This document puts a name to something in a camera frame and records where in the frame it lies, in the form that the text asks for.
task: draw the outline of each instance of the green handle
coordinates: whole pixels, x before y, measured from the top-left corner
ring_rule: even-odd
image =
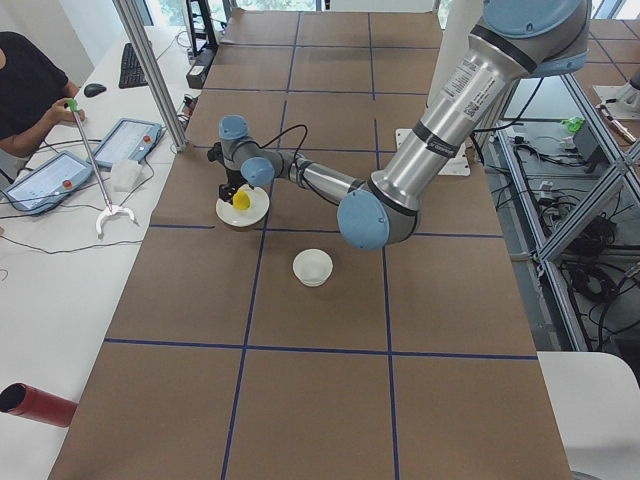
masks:
[[[78,102],[76,102],[73,98],[67,98],[67,105],[69,106],[69,110],[72,112],[79,112]]]

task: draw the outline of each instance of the person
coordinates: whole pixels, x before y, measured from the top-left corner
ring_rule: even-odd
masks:
[[[0,32],[0,148],[31,155],[51,129],[73,122],[65,107],[78,87],[24,36]]]

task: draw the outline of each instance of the white desk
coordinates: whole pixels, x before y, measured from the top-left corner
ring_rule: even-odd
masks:
[[[176,108],[185,93],[199,93],[187,87],[189,65],[185,50],[174,41],[177,32],[162,27],[147,31],[156,56],[171,44],[158,63]],[[121,117],[164,123],[148,87],[120,90],[117,86],[126,41],[123,34],[87,80],[104,84],[107,91],[94,98],[86,98],[82,92],[77,96],[78,104],[87,112],[85,130],[89,138],[102,138]],[[59,125],[47,142],[79,138],[76,127]],[[69,150],[86,157],[81,145]],[[52,155],[51,151],[36,154],[29,166],[40,165]],[[144,237],[173,158],[171,138],[165,135],[148,157],[154,178],[126,204],[135,212],[139,226],[126,216],[108,220],[103,243]],[[145,167],[142,175],[150,173]],[[89,183],[95,183],[95,177]],[[126,196],[111,193],[114,203]],[[104,208],[97,185],[74,193],[64,204]],[[7,237],[18,242],[69,250],[100,243],[95,231],[98,213],[86,207],[57,207],[39,217],[0,220],[0,226]],[[16,214],[19,212],[10,205],[0,205],[0,217]],[[139,244],[134,244],[46,255],[0,239],[0,269],[8,271],[4,281],[4,275],[0,275],[0,390],[24,382],[75,401],[80,399],[138,250]],[[46,478],[66,432],[0,414],[0,478]]]

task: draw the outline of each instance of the reacher grabber tool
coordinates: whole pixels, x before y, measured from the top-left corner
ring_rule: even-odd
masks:
[[[118,215],[119,213],[126,213],[129,215],[129,218],[136,225],[136,217],[133,214],[133,210],[127,207],[122,207],[120,205],[114,205],[109,197],[109,193],[104,186],[104,180],[102,179],[102,175],[100,174],[100,169],[98,168],[98,164],[96,163],[96,159],[93,156],[93,152],[91,151],[91,146],[89,145],[89,140],[87,140],[87,135],[84,133],[84,128],[82,127],[82,120],[80,119],[80,115],[78,114],[78,102],[76,102],[73,98],[67,100],[67,105],[69,105],[69,110],[73,113],[73,118],[78,125],[78,130],[80,131],[80,136],[82,137],[82,142],[84,143],[84,148],[87,150],[87,155],[89,156],[89,160],[91,161],[91,166],[93,167],[93,172],[96,174],[96,178],[98,179],[98,185],[100,186],[100,191],[102,192],[102,197],[104,198],[104,203],[106,205],[105,209],[98,215],[98,219],[96,220],[96,231],[98,232],[98,238],[102,238],[102,224],[109,218],[114,215]]]

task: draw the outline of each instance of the white cup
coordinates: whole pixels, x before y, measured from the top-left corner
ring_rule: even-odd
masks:
[[[319,287],[333,271],[331,257],[322,250],[303,250],[293,260],[293,273],[307,287]]]

